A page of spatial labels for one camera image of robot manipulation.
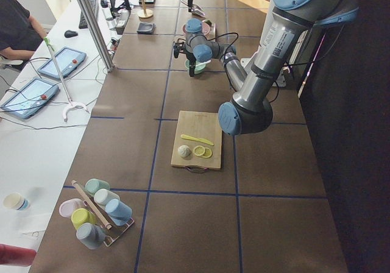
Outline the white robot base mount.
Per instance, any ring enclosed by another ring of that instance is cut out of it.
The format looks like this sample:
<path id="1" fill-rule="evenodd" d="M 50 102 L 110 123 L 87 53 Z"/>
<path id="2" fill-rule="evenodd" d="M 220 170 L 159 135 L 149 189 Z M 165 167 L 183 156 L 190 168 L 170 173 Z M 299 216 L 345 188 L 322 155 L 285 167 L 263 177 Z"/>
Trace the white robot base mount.
<path id="1" fill-rule="evenodd" d="M 251 67 L 254 64 L 254 58 L 242 58 L 240 60 L 241 65 L 243 66 L 246 73 L 250 73 Z M 280 74 L 278 75 L 277 80 L 272 84 L 273 87 L 286 87 L 286 79 L 284 76 L 284 69 L 280 71 Z"/>

